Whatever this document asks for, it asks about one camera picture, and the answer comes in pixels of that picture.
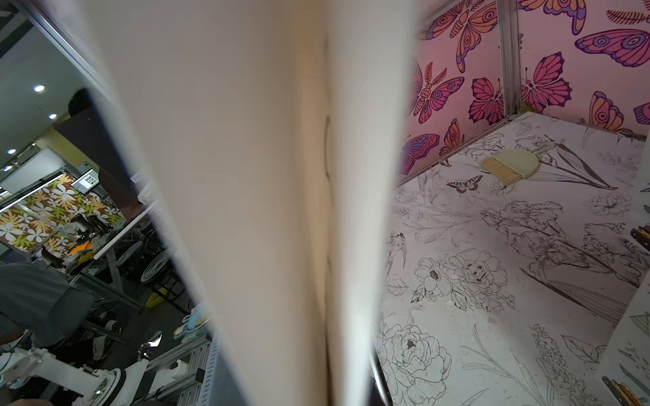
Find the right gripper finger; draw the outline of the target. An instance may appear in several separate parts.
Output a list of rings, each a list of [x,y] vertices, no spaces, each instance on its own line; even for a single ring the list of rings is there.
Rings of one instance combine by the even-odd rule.
[[[379,356],[374,349],[370,355],[371,367],[371,388],[368,405],[370,406],[392,406],[393,401],[389,394],[388,384],[380,365]]]

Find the white paper bag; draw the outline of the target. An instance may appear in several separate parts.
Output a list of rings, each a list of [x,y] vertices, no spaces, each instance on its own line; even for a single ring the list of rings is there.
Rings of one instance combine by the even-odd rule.
[[[252,405],[365,405],[418,1],[26,1]]]
[[[649,144],[643,149],[626,236],[649,253]],[[649,266],[604,351],[597,378],[618,405],[649,404]]]

